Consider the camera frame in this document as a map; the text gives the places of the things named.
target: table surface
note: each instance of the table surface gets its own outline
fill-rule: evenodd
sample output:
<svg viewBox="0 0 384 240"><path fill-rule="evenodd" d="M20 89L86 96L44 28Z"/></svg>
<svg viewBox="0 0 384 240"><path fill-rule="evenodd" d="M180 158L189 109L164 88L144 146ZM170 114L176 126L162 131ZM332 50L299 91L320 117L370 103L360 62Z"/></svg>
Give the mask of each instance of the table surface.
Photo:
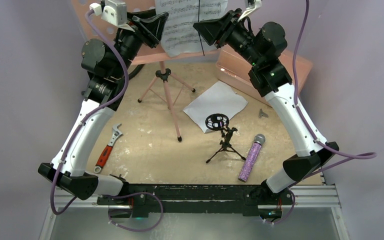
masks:
<svg viewBox="0 0 384 240"><path fill-rule="evenodd" d="M148 92L142 103L137 102L159 69L157 63L147 64L130 81L120 107L102 130L87 163L88 171L93 171L111 138L112 126L117 123L122 123L119 129L123 136L115 143L101 174L122 175L130 183L260 184L280 170L284 160L295 154L292 141L276 112L234 89L248 101L248 105L230 120L229 127L238 129L230 143L245 157L256 134L264 134L266 143L246 183L238 180L244 161L235 153L218 153L206 164L206 160L220 148L221 133L203 133L183 108L218 81L216 65L168 62L166 67L196 89L194 93L183 88L174 105L183 141L178 142L170 111L158 96ZM169 78L168 83L175 99L182 85L174 78ZM157 80L152 89L164 96L162 81ZM269 117L259 118L260 109ZM315 175L301 184L320 185L321 178Z"/></svg>

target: paper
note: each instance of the paper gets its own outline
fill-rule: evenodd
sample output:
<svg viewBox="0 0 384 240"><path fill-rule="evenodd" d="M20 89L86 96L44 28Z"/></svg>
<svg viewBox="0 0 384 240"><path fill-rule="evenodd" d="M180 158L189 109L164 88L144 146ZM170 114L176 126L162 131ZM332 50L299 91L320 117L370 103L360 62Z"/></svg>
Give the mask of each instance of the paper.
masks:
<svg viewBox="0 0 384 240"><path fill-rule="evenodd" d="M228 6L228 0L155 0L157 14L167 12L168 20L162 33L161 46L170 57L181 53L199 53L215 50L215 46L209 46L193 24L199 20L221 18Z"/></svg>
<svg viewBox="0 0 384 240"><path fill-rule="evenodd" d="M222 81L216 82L203 94L183 109L204 133L211 132L205 120L211 114L224 114L229 120L242 111L248 101L237 95L232 88Z"/></svg>

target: sheet music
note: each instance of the sheet music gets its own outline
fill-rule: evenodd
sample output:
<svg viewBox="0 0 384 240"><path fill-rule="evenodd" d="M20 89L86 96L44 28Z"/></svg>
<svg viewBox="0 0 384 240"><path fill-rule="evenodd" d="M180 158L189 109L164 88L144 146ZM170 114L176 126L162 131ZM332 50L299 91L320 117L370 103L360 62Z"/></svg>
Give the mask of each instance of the sheet music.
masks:
<svg viewBox="0 0 384 240"><path fill-rule="evenodd" d="M228 6L228 0L155 0L157 14L168 12L168 20L162 33L161 46L170 57L181 53L202 52L200 37L193 28L199 20L221 18ZM201 37L205 52L215 50Z"/></svg>

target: purple glitter microphone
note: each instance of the purple glitter microphone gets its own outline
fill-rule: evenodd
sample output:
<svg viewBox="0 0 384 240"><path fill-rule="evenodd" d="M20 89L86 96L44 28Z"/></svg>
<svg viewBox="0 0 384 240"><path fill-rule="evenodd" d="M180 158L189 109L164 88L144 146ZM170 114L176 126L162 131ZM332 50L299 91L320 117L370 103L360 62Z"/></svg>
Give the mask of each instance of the purple glitter microphone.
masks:
<svg viewBox="0 0 384 240"><path fill-rule="evenodd" d="M246 161L243 164L242 170L239 173L239 179L242 182L246 182L250 176L251 170L253 169L254 164L256 163L258 154L260 153L261 148L263 147L266 137L263 134L257 134L254 137L254 143L252 144L251 149L249 150Z"/></svg>

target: mini tripod stand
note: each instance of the mini tripod stand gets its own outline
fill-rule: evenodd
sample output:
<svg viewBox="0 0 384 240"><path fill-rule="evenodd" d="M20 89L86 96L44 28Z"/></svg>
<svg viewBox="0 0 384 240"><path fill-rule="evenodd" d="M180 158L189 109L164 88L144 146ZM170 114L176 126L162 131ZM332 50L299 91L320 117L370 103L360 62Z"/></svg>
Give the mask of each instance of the mini tripod stand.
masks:
<svg viewBox="0 0 384 240"><path fill-rule="evenodd" d="M246 160L238 151L236 151L232 145L230 144L230 140L232 139L233 133L238 131L235 127L229 128L229 118L220 113L212 114L205 119L205 125L208 129L213 131L221 131L221 137L224 138L224 141L220 141L221 148L214 153L214 155L206 161L209 163L211 159L214 158L220 152L230 152L236 153L240 156L242 160Z"/></svg>

